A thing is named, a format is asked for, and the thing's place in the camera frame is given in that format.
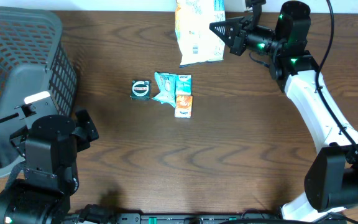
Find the yellow snack bag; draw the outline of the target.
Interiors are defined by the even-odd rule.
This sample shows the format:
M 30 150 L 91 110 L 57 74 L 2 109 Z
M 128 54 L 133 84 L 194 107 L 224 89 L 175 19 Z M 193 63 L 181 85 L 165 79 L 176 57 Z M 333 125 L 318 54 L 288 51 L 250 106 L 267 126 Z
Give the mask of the yellow snack bag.
M 210 29 L 226 20 L 223 0 L 176 0 L 175 33 L 182 67 L 223 60 L 225 43 Z

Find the teal tissue pack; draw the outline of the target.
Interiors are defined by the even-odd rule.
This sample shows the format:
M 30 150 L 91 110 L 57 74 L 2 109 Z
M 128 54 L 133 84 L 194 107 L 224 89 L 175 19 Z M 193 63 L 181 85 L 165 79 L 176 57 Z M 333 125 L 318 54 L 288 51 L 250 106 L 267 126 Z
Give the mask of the teal tissue pack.
M 176 95 L 191 95 L 192 77 L 191 75 L 177 75 Z

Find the teal snack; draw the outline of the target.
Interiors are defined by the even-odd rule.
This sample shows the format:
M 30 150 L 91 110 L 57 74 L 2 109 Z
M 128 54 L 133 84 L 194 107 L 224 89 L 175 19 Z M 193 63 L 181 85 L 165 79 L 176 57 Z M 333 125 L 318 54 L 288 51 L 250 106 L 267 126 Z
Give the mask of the teal snack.
M 169 104 L 176 107 L 176 80 L 177 75 L 171 73 L 154 73 L 159 93 L 153 97 L 153 100 L 161 104 Z

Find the black round-label item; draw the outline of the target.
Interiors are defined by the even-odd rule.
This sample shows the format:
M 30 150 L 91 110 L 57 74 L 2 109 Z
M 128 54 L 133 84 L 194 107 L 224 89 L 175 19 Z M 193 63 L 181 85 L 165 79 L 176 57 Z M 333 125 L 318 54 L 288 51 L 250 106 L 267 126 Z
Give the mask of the black round-label item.
M 131 98 L 133 100 L 150 100 L 150 92 L 150 80 L 132 80 Z

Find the orange juice carton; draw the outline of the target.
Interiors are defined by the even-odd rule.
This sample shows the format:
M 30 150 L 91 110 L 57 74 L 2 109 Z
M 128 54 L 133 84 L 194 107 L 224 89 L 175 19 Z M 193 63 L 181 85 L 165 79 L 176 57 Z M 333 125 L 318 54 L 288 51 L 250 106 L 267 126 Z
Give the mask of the orange juice carton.
M 191 118 L 193 97 L 191 95 L 177 95 L 175 117 Z

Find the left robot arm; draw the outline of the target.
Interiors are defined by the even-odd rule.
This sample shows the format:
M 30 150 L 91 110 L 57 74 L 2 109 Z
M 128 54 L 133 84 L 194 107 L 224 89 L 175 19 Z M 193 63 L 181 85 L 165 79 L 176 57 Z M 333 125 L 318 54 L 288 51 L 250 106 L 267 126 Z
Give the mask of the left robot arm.
M 0 193 L 0 223 L 113 223 L 113 212 L 87 205 L 70 213 L 70 197 L 80 182 L 77 153 L 99 138 L 85 109 L 76 118 L 51 114 L 10 135 L 24 161 L 16 164 Z

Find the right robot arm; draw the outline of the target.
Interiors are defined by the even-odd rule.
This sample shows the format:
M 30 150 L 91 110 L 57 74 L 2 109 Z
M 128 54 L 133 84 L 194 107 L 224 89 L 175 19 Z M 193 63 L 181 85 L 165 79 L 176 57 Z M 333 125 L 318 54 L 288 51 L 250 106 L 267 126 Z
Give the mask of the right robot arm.
M 275 218 L 239 219 L 240 223 L 348 223 L 344 210 L 358 206 L 358 132 L 342 114 L 323 74 L 323 64 L 306 49 L 310 7 L 287 1 L 277 25 L 259 25 L 262 1 L 247 1 L 252 14 L 213 22 L 210 30 L 230 49 L 266 55 L 270 76 L 300 112 L 316 148 L 304 179 L 304 192 L 284 204 Z

